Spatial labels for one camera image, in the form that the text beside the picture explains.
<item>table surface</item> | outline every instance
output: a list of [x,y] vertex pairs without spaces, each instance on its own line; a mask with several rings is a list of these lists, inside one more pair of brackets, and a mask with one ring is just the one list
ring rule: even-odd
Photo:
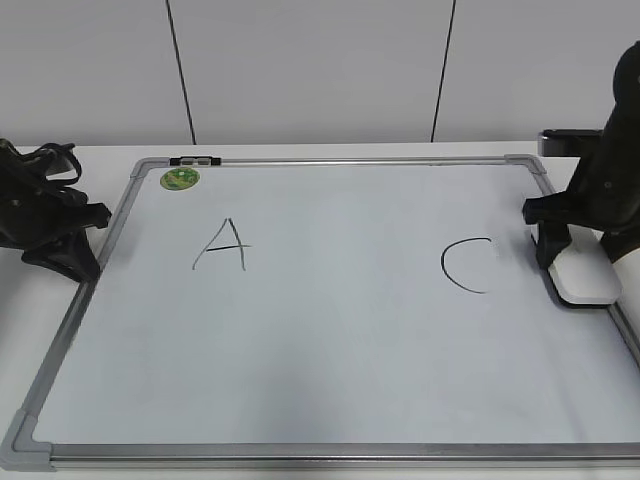
[[[336,158],[336,157],[411,157],[411,156],[492,156],[506,153],[536,153],[536,142],[495,143],[424,143],[367,145],[244,145],[244,146],[128,146],[78,147],[76,154],[83,164],[84,176],[78,188],[89,193],[94,202],[115,208],[133,164],[144,157],[213,155],[241,158]],[[576,159],[543,160],[549,177],[557,189],[570,178]],[[94,250],[100,248],[105,231],[91,230],[89,239]],[[616,265],[627,290],[640,286],[640,254],[627,256]],[[71,301],[76,284],[44,269],[23,265],[20,252],[0,251],[0,431],[2,434],[20,407],[33,381],[44,354]],[[625,299],[632,315],[640,305]],[[420,478],[637,478],[633,469],[518,471],[441,471],[412,470],[403,476]],[[1,479],[31,478],[391,478],[392,471],[233,471],[233,472],[56,472],[16,473],[0,470]]]

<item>green sticker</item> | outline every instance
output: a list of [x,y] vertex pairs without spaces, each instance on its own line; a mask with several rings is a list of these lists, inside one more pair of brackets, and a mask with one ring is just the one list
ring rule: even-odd
[[167,190],[186,190],[200,180],[200,174],[193,168],[174,168],[160,179],[160,185]]

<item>aluminum frame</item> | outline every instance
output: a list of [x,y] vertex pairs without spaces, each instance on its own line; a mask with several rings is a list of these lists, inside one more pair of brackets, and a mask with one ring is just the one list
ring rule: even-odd
[[[153,157],[140,160],[113,217],[98,256],[107,264],[147,173],[154,168],[305,167],[340,165],[521,165],[544,195],[554,192],[540,160],[531,155],[462,158],[223,159]],[[553,444],[55,444],[33,440],[38,415],[80,327],[97,282],[83,283],[49,347],[29,392],[0,444],[0,466],[7,470],[58,468],[349,468],[349,467],[585,467],[640,465],[640,442]],[[608,309],[630,353],[640,366],[640,341],[622,308]]]

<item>gray wall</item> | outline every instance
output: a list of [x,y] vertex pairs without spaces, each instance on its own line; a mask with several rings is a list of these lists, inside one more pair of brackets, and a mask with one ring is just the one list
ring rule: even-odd
[[17,144],[533,139],[598,128],[637,0],[3,0]]

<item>gray corner piece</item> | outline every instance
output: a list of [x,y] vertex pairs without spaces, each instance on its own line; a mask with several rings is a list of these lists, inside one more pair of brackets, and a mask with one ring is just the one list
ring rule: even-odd
[[169,157],[147,157],[136,162],[130,178],[144,177],[152,168],[166,167],[169,165]]
[[542,162],[535,155],[514,154],[505,155],[504,158],[508,164],[527,167],[533,175],[544,175],[547,173]]
[[51,444],[36,442],[33,431],[38,419],[20,409],[0,444],[0,467],[16,472],[51,472]]

